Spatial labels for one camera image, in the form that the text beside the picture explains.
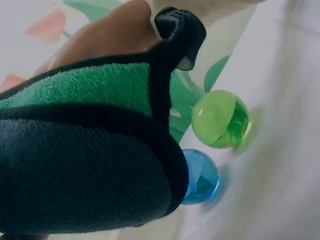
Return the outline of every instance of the black fabric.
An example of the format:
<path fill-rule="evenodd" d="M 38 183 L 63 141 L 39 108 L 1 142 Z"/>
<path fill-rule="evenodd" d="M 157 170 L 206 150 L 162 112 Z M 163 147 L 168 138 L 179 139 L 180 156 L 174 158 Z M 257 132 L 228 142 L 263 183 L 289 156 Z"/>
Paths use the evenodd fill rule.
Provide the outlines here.
<path fill-rule="evenodd" d="M 38 120 L 0 120 L 0 129 L 0 232 L 135 226 L 171 204 L 161 163 L 136 137 Z"/>
<path fill-rule="evenodd" d="M 7 196 L 5 201 L 0 201 L 0 212 L 7 213 L 0 215 L 0 232 L 11 234 L 81 233 L 137 226 L 174 211 L 187 191 L 188 168 L 179 145 L 170 136 L 167 129 L 143 114 L 114 106 L 53 104 L 1 109 L 0 123 L 2 123 L 2 125 L 0 124 L 1 129 L 3 129 L 0 132 L 0 184 L 3 184 L 0 187 L 0 192 Z M 33 124 L 27 127 L 22 123 Z M 82 132 L 88 129 L 90 134 Z M 120 136 L 123 138 L 127 136 L 126 138 L 130 141 L 128 140 L 126 144 L 122 145 L 116 144 L 118 139 L 121 138 Z M 74 142 L 79 140 L 83 142 L 77 143 L 77 147 L 73 145 Z M 135 145 L 135 149 L 131 150 L 130 144 L 136 142 L 138 145 Z M 60 152 L 65 154 L 64 158 L 57 155 Z M 114 153 L 113 159 L 106 157 L 109 152 Z M 147 157 L 147 153 L 153 153 L 153 157 Z M 121 166 L 125 168 L 126 165 L 132 171 L 132 175 L 126 174 L 124 176 L 118 173 L 117 169 Z M 147 181 L 144 174 L 139 174 L 145 169 L 145 166 L 148 166 L 149 176 L 151 176 Z M 124 191 L 121 193 L 125 196 L 124 201 L 127 202 L 119 201 L 118 208 L 114 206 L 114 202 L 110 202 L 108 199 L 104 200 L 110 191 L 106 191 L 103 185 L 100 186 L 100 189 L 92 188 L 92 184 L 97 185 L 95 181 L 100 183 L 102 181 L 91 176 L 95 176 L 97 171 L 102 170 L 106 178 L 114 176 L 114 181 L 108 182 L 110 188 L 118 191 L 118 186 L 119 188 L 123 186 L 127 191 L 125 192 L 123 188 L 120 188 Z M 81 178 L 82 181 L 78 179 L 81 171 L 86 172 L 85 177 L 88 179 L 85 177 Z M 159 177 L 158 172 L 163 173 L 164 178 L 163 176 Z M 30 174 L 37 176 L 38 181 L 43 184 L 43 187 L 39 188 L 35 180 L 28 183 L 34 191 L 35 200 L 24 196 L 24 194 L 31 194 L 31 192 L 21 192 L 21 189 L 23 190 L 25 187 L 24 182 L 28 182 L 27 179 L 30 178 Z M 74 192 L 70 191 L 71 186 L 65 184 L 66 179 L 59 177 L 59 175 L 65 175 L 68 178 L 73 177 L 72 179 L 78 184 L 78 188 L 82 189 L 81 191 L 87 189 L 91 193 L 82 196 L 73 194 Z M 54 183 L 56 186 L 54 188 L 55 194 L 69 197 L 67 200 L 62 198 L 64 203 L 61 204 L 68 205 L 69 202 L 72 204 L 76 201 L 79 204 L 78 211 L 73 206 L 61 209 L 59 205 L 56 206 L 58 202 L 54 197 L 46 197 L 45 205 L 47 208 L 42 210 L 42 206 L 37 199 L 42 195 L 48 196 L 48 193 L 43 190 L 44 188 L 51 189 L 50 192 L 54 192 L 51 176 L 56 179 Z M 129 185 L 133 182 L 136 183 L 133 188 L 137 194 L 132 194 L 132 185 L 128 187 L 127 182 L 130 182 Z M 165 189 L 154 186 L 154 184 L 161 182 L 166 182 Z M 144 184 L 153 186 L 154 189 L 144 188 Z M 163 199 L 168 193 L 169 201 Z M 101 202 L 99 203 L 103 202 L 104 204 L 93 204 L 91 215 L 82 219 L 83 213 L 80 205 L 84 204 L 84 200 L 81 201 L 81 199 L 88 198 L 87 204 L 92 203 L 93 199 L 90 194 L 101 196 L 99 198 Z M 137 200 L 140 201 L 140 205 L 136 202 L 135 210 L 127 209 L 127 205 Z M 149 203 L 152 203 L 154 210 L 158 209 L 157 215 L 154 210 L 148 207 Z M 138 206 L 143 205 L 146 206 L 143 208 L 144 210 L 141 210 Z M 125 213 L 128 213 L 124 218 L 121 218 L 122 214 L 118 212 L 121 207 Z M 97 214 L 96 211 L 106 212 L 102 211 L 101 208 L 107 210 L 109 208 L 118 209 L 117 212 L 112 211 L 106 216 L 106 218 L 113 216 L 113 222 L 106 222 L 107 219 L 105 218 L 99 218 L 99 221 L 103 222 L 101 224 L 98 220 L 96 221 L 94 217 Z M 25 213 L 24 222 L 19 222 L 22 213 Z M 39 225 L 43 222 L 39 218 L 40 214 L 48 217 L 47 221 L 44 221 L 46 225 Z M 12 221 L 8 221 L 9 216 L 12 216 Z"/>

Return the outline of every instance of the black trim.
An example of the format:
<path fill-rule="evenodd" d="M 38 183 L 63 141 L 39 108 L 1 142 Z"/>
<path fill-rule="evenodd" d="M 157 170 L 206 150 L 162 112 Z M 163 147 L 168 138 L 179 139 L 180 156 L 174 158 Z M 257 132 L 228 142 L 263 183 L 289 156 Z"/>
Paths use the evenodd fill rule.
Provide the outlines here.
<path fill-rule="evenodd" d="M 0 109 L 0 120 L 18 119 L 101 128 L 112 134 L 135 136 L 151 147 L 170 184 L 172 200 L 166 215 L 172 213 L 185 197 L 189 184 L 185 156 L 168 129 L 151 117 L 104 104 L 66 103 Z"/>
<path fill-rule="evenodd" d="M 147 52 L 127 54 L 127 55 L 114 55 L 114 56 L 103 56 L 98 58 L 92 58 L 88 60 L 78 61 L 69 65 L 54 68 L 50 71 L 44 72 L 40 75 L 34 76 L 28 81 L 25 81 L 3 93 L 0 93 L 0 101 L 10 98 L 13 95 L 21 92 L 23 89 L 31 86 L 32 84 L 47 78 L 52 77 L 58 73 L 67 72 L 74 69 L 80 69 L 92 66 L 103 66 L 106 64 L 133 64 L 133 63 L 149 63 L 149 54 Z"/>

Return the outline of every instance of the green fabric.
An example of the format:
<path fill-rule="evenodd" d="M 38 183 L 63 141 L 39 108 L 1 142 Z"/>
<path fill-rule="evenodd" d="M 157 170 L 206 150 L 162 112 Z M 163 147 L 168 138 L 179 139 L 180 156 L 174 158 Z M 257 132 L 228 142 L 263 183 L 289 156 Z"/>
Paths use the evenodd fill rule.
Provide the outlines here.
<path fill-rule="evenodd" d="M 0 109 L 55 103 L 100 103 L 152 115 L 147 63 L 105 64 L 60 72 L 0 101 Z"/>

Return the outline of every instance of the green leaf print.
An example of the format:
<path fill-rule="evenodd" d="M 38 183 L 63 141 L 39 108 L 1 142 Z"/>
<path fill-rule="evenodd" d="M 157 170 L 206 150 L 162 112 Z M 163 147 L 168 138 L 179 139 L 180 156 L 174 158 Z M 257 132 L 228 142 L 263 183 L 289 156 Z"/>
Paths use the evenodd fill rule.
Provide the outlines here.
<path fill-rule="evenodd" d="M 81 11 L 90 22 L 102 18 L 112 9 L 122 4 L 117 0 L 63 0 L 63 3 Z"/>
<path fill-rule="evenodd" d="M 204 90 L 192 81 L 188 72 L 176 70 L 172 73 L 169 130 L 177 142 L 180 142 L 191 124 L 192 109 L 204 93 Z"/>
<path fill-rule="evenodd" d="M 212 65 L 212 67 L 206 73 L 204 79 L 204 90 L 206 93 L 210 92 L 211 88 L 217 81 L 219 75 L 224 69 L 226 63 L 228 62 L 229 58 L 230 56 L 225 56 L 224 58 L 220 59 L 218 62 Z"/>

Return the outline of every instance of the white fabric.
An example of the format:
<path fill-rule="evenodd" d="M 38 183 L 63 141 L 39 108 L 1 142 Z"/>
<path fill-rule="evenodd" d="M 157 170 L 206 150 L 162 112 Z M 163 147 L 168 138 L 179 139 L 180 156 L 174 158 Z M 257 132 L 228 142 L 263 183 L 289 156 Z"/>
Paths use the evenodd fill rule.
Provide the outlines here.
<path fill-rule="evenodd" d="M 181 146 L 227 167 L 230 184 L 210 212 L 184 207 L 180 240 L 320 238 L 319 26 L 319 0 L 257 7 L 213 89 L 237 94 L 259 131 L 242 154 L 186 132 Z"/>

